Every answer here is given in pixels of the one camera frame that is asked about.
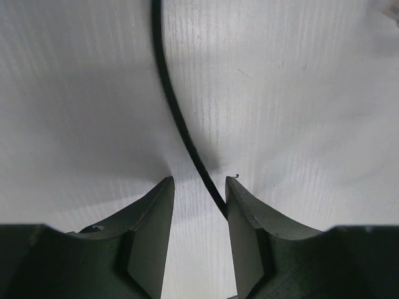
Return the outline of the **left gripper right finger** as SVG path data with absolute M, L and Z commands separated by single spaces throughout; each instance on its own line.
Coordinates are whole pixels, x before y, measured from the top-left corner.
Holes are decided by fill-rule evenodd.
M 398 227 L 301 224 L 226 179 L 239 298 L 397 298 Z

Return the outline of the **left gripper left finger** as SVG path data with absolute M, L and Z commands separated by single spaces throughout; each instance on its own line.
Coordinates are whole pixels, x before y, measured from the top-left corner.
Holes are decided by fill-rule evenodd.
M 1 226 L 2 298 L 160 298 L 174 205 L 172 177 L 80 232 Z

